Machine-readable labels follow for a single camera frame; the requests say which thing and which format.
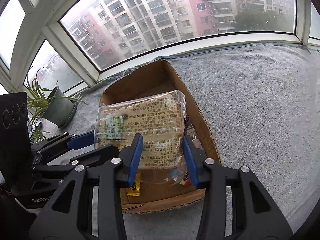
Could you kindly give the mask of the open cardboard box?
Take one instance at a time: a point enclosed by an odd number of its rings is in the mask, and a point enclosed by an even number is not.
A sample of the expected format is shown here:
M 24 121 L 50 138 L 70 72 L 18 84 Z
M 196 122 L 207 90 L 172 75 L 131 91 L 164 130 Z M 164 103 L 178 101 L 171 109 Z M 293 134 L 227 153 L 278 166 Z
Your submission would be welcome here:
M 183 180 L 189 170 L 183 156 L 183 137 L 219 161 L 213 134 L 193 96 L 166 60 L 157 60 L 120 78 L 103 92 L 96 122 L 97 145 L 129 146 L 143 136 L 143 152 L 135 180 L 136 196 L 120 189 L 125 213 L 178 209 L 204 198 Z

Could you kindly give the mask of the yellow candy packet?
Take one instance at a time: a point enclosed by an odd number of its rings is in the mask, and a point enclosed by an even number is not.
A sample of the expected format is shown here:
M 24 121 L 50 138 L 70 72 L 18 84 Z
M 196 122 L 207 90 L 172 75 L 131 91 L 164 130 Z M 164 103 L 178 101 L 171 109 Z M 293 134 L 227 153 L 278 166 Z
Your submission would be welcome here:
M 141 188 L 141 172 L 136 173 L 136 178 L 129 189 L 126 190 L 126 194 L 131 197 L 139 197 Z

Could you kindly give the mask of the green potted spider plant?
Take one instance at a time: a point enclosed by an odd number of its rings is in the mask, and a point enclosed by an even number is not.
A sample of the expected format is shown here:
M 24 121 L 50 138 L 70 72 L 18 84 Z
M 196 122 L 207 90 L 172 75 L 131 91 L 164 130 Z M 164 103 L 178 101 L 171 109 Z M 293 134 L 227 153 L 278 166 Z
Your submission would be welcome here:
M 34 111 L 29 121 L 32 143 L 40 142 L 46 138 L 45 135 L 48 132 L 43 131 L 40 127 L 42 119 L 63 128 L 71 122 L 78 104 L 85 103 L 75 97 L 65 96 L 59 86 L 55 86 L 53 89 L 41 87 L 36 77 L 32 81 L 26 79 L 26 82 L 27 107 Z

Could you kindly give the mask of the bagged sliced bread loaf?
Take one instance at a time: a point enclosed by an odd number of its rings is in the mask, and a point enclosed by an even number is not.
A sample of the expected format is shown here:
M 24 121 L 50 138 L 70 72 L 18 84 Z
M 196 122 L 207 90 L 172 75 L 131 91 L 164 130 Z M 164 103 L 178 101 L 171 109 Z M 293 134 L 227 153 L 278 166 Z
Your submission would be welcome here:
M 143 136 L 138 170 L 150 184 L 178 184 L 187 168 L 182 152 L 185 96 L 173 90 L 136 100 L 101 106 L 94 128 L 94 145 L 118 149 L 130 146 L 135 134 Z

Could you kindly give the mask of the red striped snack packet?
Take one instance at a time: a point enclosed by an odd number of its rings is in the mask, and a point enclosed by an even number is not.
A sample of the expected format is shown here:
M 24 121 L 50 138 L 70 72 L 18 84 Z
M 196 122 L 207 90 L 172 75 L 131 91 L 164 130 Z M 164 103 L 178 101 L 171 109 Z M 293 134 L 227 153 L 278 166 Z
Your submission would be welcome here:
M 191 184 L 191 181 L 190 181 L 190 178 L 189 178 L 189 175 L 186 174 L 183 179 L 180 181 L 180 185 L 190 185 Z

